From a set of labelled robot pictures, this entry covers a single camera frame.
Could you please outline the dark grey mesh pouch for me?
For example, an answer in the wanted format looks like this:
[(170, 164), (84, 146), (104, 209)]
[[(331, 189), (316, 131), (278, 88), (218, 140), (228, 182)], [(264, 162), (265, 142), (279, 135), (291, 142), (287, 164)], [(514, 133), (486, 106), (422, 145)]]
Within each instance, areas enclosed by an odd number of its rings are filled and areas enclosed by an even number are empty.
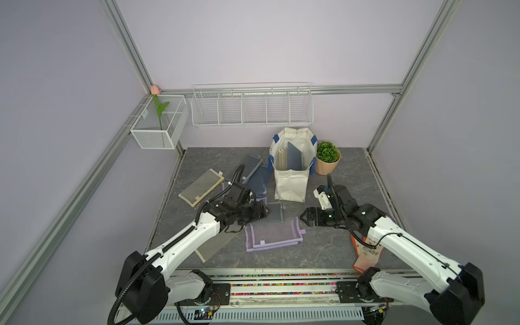
[(266, 204), (266, 216), (259, 223), (284, 223), (285, 206), (280, 202)]

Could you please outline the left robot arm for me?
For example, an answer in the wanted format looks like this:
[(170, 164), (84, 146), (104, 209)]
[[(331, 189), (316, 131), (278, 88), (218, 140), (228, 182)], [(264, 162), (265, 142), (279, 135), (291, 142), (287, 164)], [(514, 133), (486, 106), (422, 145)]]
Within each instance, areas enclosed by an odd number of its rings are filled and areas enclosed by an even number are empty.
[(181, 232), (144, 254), (134, 251), (125, 259), (108, 324), (117, 323), (120, 306), (125, 306), (131, 313), (121, 321), (122, 324), (132, 320), (147, 324), (168, 302), (176, 306), (188, 300), (200, 304), (211, 302), (214, 292), (210, 277), (195, 269), (185, 276), (174, 276), (174, 271), (202, 244), (230, 226), (243, 228), (266, 218), (267, 214), (266, 205), (243, 184), (230, 184), (201, 204), (194, 221)]

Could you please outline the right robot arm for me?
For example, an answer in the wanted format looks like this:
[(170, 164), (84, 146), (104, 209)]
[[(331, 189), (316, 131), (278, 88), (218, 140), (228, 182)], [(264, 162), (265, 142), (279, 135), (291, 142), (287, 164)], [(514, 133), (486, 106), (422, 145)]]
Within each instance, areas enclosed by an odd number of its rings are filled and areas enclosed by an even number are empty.
[(429, 248), (372, 204), (357, 204), (345, 186), (316, 189), (319, 207), (307, 208), (299, 219), (309, 227), (347, 230), (368, 249), (382, 247), (400, 258), (419, 279), (392, 275), (369, 267), (357, 279), (356, 290), (366, 302), (394, 299), (429, 312), (440, 324), (470, 324), (485, 303), (483, 273)]

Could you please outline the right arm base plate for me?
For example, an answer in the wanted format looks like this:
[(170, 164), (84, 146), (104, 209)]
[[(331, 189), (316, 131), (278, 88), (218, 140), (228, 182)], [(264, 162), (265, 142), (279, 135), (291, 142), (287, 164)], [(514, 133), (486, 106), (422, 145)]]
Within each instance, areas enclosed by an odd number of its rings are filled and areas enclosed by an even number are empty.
[(341, 303), (380, 303), (385, 301), (372, 290), (369, 284), (364, 282), (337, 282), (335, 293)]

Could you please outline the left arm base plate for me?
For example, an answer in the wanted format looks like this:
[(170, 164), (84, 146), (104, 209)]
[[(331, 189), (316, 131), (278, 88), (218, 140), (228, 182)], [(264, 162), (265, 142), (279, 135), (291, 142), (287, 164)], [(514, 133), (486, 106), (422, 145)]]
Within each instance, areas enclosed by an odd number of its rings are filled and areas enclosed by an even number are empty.
[(228, 306), (231, 298), (229, 283), (213, 282), (206, 285), (195, 299), (180, 301), (181, 306)]

